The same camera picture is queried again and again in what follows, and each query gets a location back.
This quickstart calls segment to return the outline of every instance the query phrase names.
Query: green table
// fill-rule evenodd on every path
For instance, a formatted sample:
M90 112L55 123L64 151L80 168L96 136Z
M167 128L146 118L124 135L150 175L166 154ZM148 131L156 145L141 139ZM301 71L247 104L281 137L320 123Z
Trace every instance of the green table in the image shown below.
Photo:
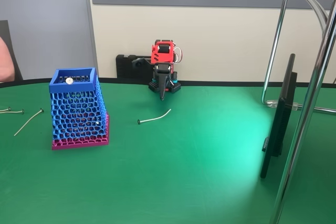
M48 84L0 89L0 223L268 223L300 112L292 112L282 156L259 178L275 110L261 87L182 87L160 101L148 87L102 83L107 146L51 150ZM280 88L269 88L268 98ZM302 102L306 88L297 88ZM318 106L336 107L336 89ZM14 133L39 108L16 137ZM172 111L164 118L137 124ZM315 113L289 197L285 224L335 223L336 117Z

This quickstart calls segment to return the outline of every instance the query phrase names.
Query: monitor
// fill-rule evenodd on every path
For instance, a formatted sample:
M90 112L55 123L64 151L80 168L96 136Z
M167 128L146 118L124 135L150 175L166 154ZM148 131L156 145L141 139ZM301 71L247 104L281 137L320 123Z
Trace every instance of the monitor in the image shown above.
M281 155L282 142L287 129L290 113L292 111L296 87L297 73L292 71L294 59L295 54L291 54L289 57L284 82L282 83L272 128L269 136L264 141L262 151L265 152L265 156L261 167L261 178L266 177L271 157L278 157Z

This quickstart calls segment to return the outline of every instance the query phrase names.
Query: metal stand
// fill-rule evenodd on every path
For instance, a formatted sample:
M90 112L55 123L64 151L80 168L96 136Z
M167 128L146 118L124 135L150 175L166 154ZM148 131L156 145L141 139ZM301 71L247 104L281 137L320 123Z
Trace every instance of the metal stand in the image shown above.
M321 29L322 29L322 34L323 34L323 32L326 28L326 23L328 21L328 15L327 15L326 11L323 9L323 7L320 5L320 3L318 1L316 1L316 0L306 0L306 1L309 3L311 8L316 13L317 18L319 19ZM267 106L272 105L271 101L265 101L265 96L266 96L266 91L267 91L267 87L268 87L269 78L270 78L271 71L272 71L272 66L273 66L273 62L274 62L275 53L277 51L277 46L278 46L278 41L279 41L279 37L280 37L283 18L285 16L286 6L287 6L287 0L282 0L282 5L281 5L281 10L280 10L280 16L279 16L279 20L278 20L277 30L276 30L276 33L275 33L273 47L272 47L271 55L270 55L269 62L268 62L267 72L266 72L266 76L265 76L264 87L262 89L263 91L262 91L262 94L261 94L261 102L264 105L267 105ZM302 104L298 105L298 109L302 109ZM335 109L315 107L314 110L319 111L319 112L336 114Z
M336 110L332 109L325 109L325 108L315 108L316 100L318 97L318 94L321 89L321 85L323 82L324 74L326 73L326 69L329 63L329 59L331 56L332 48L335 43L336 38L336 0L333 0L332 7L330 10L329 17L325 20L325 12L321 10L321 6L318 4L316 0L307 0L309 4L311 4L314 11L318 14L319 21L323 30L323 38L319 50L319 54L314 66L314 70L309 82L306 98L304 100L304 103L302 105L302 112L300 115L300 119L298 122L298 125L295 130L295 134L293 137L292 145L290 147L289 155L287 158L286 166L284 173L281 178L281 183L279 186L277 198L275 201L275 206L273 213L271 215L270 224L278 224L279 219L281 216L281 211L285 202L285 199L288 194L288 187L292 179L293 170L296 166L298 156L301 150L302 141L306 136L308 126L310 123L310 119L312 116L312 113L314 110L317 111L323 111L323 112L330 112L330 113L336 113ZM263 95L261 97L261 100L264 104L264 98L265 93L267 89L267 84L269 80L270 70L272 68L275 50L277 47L278 39L279 39L279 33L281 30L282 20L283 16L285 14L286 9L286 3L287 0L283 0L281 12L280 12L280 18L279 23L277 27L277 32L274 40L274 45L272 49L272 54L270 57L266 79L265 79L265 85L263 90Z

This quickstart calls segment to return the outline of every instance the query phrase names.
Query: person's arm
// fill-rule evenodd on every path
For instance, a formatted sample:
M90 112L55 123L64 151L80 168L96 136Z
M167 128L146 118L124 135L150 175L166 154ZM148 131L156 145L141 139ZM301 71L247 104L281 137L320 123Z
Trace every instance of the person's arm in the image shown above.
M10 56L6 44L0 38L0 82L14 81L15 71Z

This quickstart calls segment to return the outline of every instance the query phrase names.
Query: white wall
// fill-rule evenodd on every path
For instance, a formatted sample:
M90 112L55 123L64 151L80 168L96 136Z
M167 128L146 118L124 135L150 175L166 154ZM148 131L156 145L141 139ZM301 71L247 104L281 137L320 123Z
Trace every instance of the white wall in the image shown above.
M156 39L173 39L184 52L176 66L181 80L263 81L279 15L279 9L261 8L91 8L101 77L116 77L117 54L150 55ZM271 81L283 80L291 53L298 81L309 81L320 41L314 12L288 9ZM336 76L335 57L325 82Z

